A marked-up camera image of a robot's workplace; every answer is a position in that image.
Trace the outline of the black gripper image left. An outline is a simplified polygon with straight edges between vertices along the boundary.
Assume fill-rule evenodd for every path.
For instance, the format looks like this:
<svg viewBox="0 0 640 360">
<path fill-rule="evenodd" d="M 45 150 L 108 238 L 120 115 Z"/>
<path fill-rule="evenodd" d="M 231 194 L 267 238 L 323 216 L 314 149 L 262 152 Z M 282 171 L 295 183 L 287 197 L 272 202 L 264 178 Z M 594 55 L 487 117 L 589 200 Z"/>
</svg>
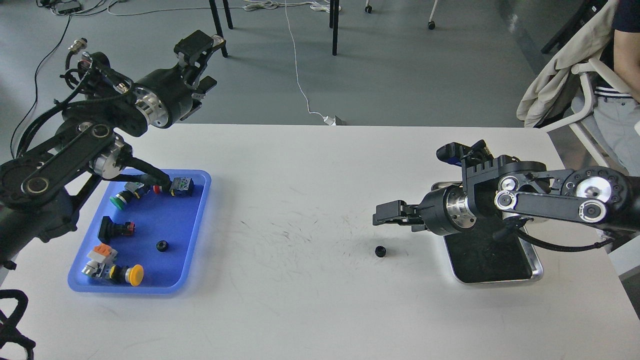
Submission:
<svg viewBox="0 0 640 360">
<path fill-rule="evenodd" d="M 174 46 L 178 68 L 154 70 L 135 83 L 135 107 L 148 125 L 169 128 L 202 107 L 202 100 L 218 82 L 211 76 L 201 76 L 213 53 L 225 46 L 222 36 L 195 30 Z"/>
</svg>

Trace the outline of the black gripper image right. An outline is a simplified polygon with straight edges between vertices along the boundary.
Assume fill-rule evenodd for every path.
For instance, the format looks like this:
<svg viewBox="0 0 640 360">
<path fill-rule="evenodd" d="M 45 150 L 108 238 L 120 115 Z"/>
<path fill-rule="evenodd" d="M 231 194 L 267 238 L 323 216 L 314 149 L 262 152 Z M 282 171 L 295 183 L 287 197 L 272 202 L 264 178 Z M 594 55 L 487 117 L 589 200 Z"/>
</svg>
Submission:
<svg viewBox="0 0 640 360">
<path fill-rule="evenodd" d="M 372 215 L 372 225 L 397 224 L 409 226 L 411 231 L 428 230 L 435 235 L 448 236 L 470 231 L 477 223 L 467 194 L 460 185 L 450 185 L 430 191 L 418 205 L 404 200 L 380 203 Z"/>
</svg>

